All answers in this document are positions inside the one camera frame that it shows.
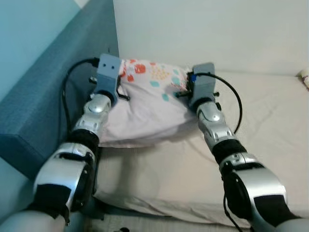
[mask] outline white bed sheet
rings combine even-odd
[[[238,138],[285,185],[288,205],[309,212],[308,94],[296,77],[218,72],[239,92],[243,122]],[[238,105],[217,82],[228,125]],[[223,210],[218,165],[200,132],[146,148],[104,148],[95,197],[121,208],[191,222],[232,225]],[[240,226],[248,223],[234,216]]]

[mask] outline blue upholstered headboard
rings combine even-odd
[[[34,178],[66,134],[60,86],[76,61],[101,53],[118,56],[112,0],[91,0],[0,103],[0,156]],[[95,73],[85,64],[68,83],[72,121],[81,115]]]

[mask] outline white pillowcase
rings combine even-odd
[[[119,99],[110,111],[100,146],[148,146],[197,128],[185,98],[175,97],[185,90],[184,69],[147,60],[123,60],[122,67],[119,91],[131,99]]]

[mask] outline black wire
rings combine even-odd
[[[237,91],[234,89],[234,87],[228,83],[226,80],[224,80],[223,78],[217,76],[217,75],[214,75],[214,74],[211,74],[210,72],[198,72],[198,73],[195,73],[194,75],[197,75],[197,76],[210,76],[210,77],[213,77],[221,82],[223,82],[224,84],[226,84],[231,90],[232,92],[235,94],[236,98],[237,98],[237,101],[238,101],[238,106],[239,106],[239,119],[238,119],[238,124],[234,130],[234,134],[236,134],[236,132],[238,131],[239,127],[240,127],[240,124],[241,124],[241,120],[242,120],[242,103],[241,103],[241,99],[240,99],[240,96],[238,95]]]
[[[232,91],[233,93],[235,94],[236,98],[237,98],[237,101],[238,101],[238,105],[239,105],[239,119],[238,119],[238,124],[234,130],[234,134],[236,134],[236,132],[238,131],[239,127],[240,127],[240,124],[241,124],[241,120],[242,120],[242,103],[241,103],[241,99],[240,99],[240,96],[238,95],[237,91],[234,89],[234,87],[228,83],[226,80],[224,80],[223,78],[219,77],[219,76],[216,76],[214,74],[211,74],[210,72],[199,72],[199,73],[195,73],[195,75],[197,76],[210,76],[210,77],[213,77],[215,79],[218,79],[220,80],[221,82],[223,82],[224,84],[226,84]],[[224,208],[224,212],[225,212],[225,215],[228,217],[228,219],[230,219],[230,221],[234,224],[234,226],[236,227],[236,229],[239,231],[239,232],[242,232],[242,229],[239,227],[239,225],[233,220],[233,218],[231,217],[230,213],[228,212],[227,210],[227,207],[226,207],[226,195],[224,194],[224,197],[223,197],[223,208]]]
[[[78,67],[79,65],[84,64],[84,63],[90,63],[90,64],[92,64],[94,66],[96,61],[97,61],[96,58],[88,58],[88,59],[83,59],[83,60],[80,60],[80,61],[76,62],[75,64],[73,64],[69,68],[69,70],[67,71],[66,76],[63,79],[62,89],[61,89],[61,99],[62,99],[64,113],[65,113],[66,121],[67,121],[67,134],[69,134],[69,132],[71,130],[70,113],[69,113],[68,104],[67,104],[67,98],[66,98],[66,95],[67,95],[67,93],[66,93],[66,91],[67,91],[67,82],[68,82],[69,76],[72,73],[72,71],[76,67]]]
[[[223,197],[223,208],[224,208],[224,212],[225,212],[225,215],[228,217],[228,219],[231,220],[231,222],[234,224],[234,226],[236,227],[236,229],[239,231],[239,232],[242,232],[242,229],[239,227],[239,225],[233,220],[233,218],[231,217],[230,213],[228,212],[227,208],[226,208],[226,195],[224,194],[224,197]]]

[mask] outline bed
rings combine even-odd
[[[308,94],[296,77],[218,72],[239,92],[244,108],[238,137],[285,185],[288,205],[309,212]],[[218,101],[228,125],[238,118],[235,97],[221,83]],[[232,225],[223,210],[218,165],[196,130],[144,148],[103,148],[95,198],[139,212],[198,223]],[[234,216],[240,226],[248,223]]]

